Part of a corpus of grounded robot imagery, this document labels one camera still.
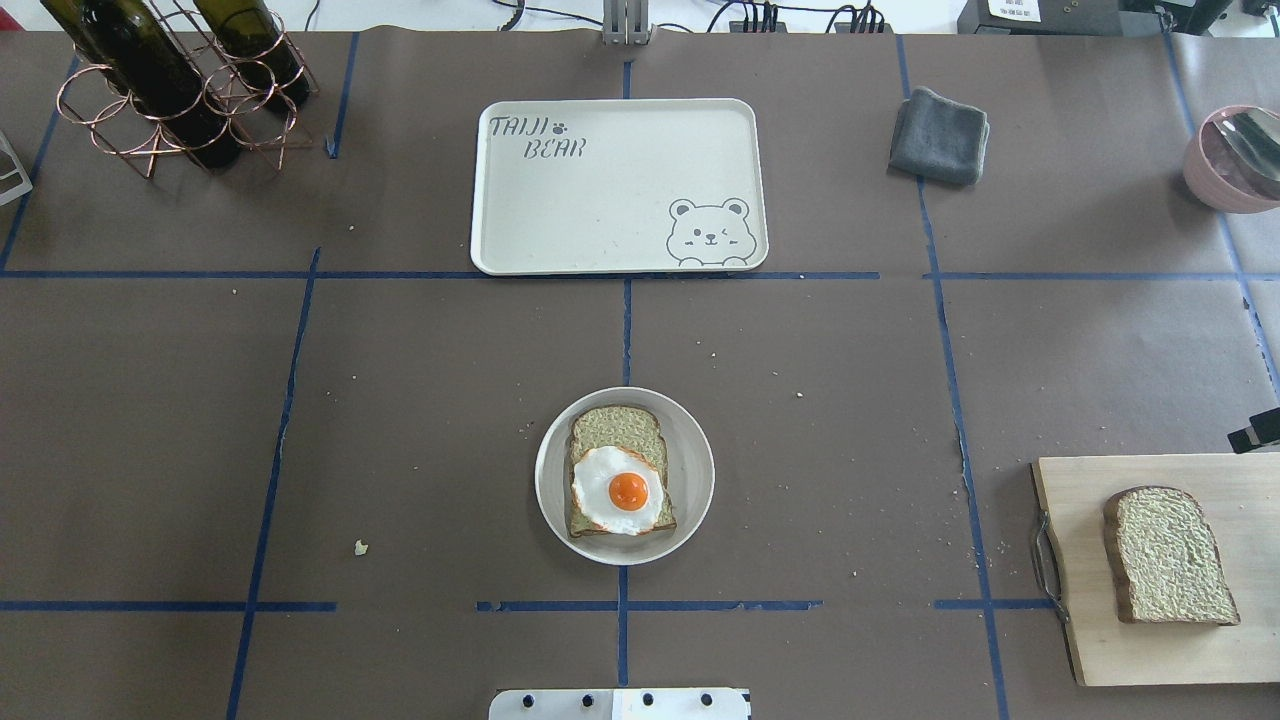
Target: wooden cutting board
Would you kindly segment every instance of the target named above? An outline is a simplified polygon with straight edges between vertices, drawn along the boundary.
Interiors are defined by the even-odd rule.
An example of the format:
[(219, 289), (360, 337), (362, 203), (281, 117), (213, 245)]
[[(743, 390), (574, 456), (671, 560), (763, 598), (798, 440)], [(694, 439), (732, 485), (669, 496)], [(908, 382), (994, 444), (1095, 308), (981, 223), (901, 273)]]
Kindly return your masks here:
[[(1079, 684), (1280, 682), (1280, 454), (1042, 457), (1033, 470)], [(1239, 625), (1116, 619), (1102, 505), (1135, 486), (1181, 488), (1204, 507)]]

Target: wine bottle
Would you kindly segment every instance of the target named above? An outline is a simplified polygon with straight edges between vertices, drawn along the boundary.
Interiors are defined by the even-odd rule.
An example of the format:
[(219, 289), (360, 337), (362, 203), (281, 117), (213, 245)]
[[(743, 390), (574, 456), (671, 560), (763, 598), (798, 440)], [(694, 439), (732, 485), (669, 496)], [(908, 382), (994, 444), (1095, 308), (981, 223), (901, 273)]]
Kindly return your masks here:
[[(84, 58), (95, 65), (105, 65), (106, 60), (99, 54), (90, 42), (88, 36), (84, 35), (84, 28), (81, 27), (81, 0), (40, 0), (40, 4), (49, 10), (49, 14), (58, 20), (59, 27), (67, 31), (70, 36), (72, 42), (76, 44), (76, 50), (79, 51), (81, 58)], [(115, 74), (113, 69), (104, 69), (102, 76), (106, 78), (106, 83), (111, 86), (111, 90), (116, 95), (125, 95), (128, 91), (124, 88), (124, 83), (120, 82), (119, 76)]]
[[(280, 40), (271, 13), (262, 0), (195, 0), (214, 36), (228, 53), (237, 58), (256, 59), (257, 63), (239, 63), (238, 69), (251, 90), (266, 91), (275, 83), (298, 108), (311, 96), (311, 83), (289, 46)], [(271, 97), (266, 102), (271, 111), (284, 114), (288, 104)]]
[(169, 118), (164, 129), (206, 168), (236, 161), (241, 146), (220, 106), (205, 91), (200, 72), (169, 38), (142, 0), (81, 0), (81, 24), (90, 42), (145, 114)]

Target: folded towel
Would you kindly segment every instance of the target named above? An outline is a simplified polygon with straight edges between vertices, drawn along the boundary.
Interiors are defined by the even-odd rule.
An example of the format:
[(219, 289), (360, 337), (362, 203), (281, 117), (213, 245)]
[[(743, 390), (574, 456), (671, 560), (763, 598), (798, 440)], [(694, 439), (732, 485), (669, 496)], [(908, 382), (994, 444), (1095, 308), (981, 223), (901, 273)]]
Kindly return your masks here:
[(987, 155), (987, 113), (916, 87), (897, 110), (888, 164), (955, 184), (982, 179)]

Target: toast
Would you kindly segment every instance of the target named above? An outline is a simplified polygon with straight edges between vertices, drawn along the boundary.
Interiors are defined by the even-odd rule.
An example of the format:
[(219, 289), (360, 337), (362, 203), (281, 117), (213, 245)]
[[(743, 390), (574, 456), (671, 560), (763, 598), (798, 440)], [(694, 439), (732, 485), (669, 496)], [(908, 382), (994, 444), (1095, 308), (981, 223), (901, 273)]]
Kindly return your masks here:
[(1121, 623), (1239, 625), (1204, 510), (1178, 488), (1140, 486), (1102, 509)]
[(627, 407), (623, 405), (609, 405), (594, 407), (579, 415), (573, 420), (573, 432), (568, 445), (568, 537), (580, 538), (582, 536), (607, 536), (608, 530), (600, 529), (586, 515), (572, 492), (573, 465), (582, 460), (589, 450), (605, 446), (617, 446), (640, 455), (649, 465), (657, 470), (662, 478), (663, 500), (662, 510), (653, 530), (669, 530), (676, 527), (676, 515), (671, 506), (671, 492), (667, 491), (667, 441), (662, 437), (662, 427), (658, 419), (648, 410)]

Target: bear drawing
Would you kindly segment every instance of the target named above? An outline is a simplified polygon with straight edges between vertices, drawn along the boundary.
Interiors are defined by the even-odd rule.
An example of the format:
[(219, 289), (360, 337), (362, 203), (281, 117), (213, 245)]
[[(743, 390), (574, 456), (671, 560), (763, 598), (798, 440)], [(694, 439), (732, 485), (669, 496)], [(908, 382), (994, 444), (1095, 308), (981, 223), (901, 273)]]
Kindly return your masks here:
[(730, 197), (719, 205), (694, 205), (690, 200), (671, 204), (671, 236), (667, 252), (680, 266), (746, 266), (755, 252), (755, 236), (746, 227), (746, 202)]

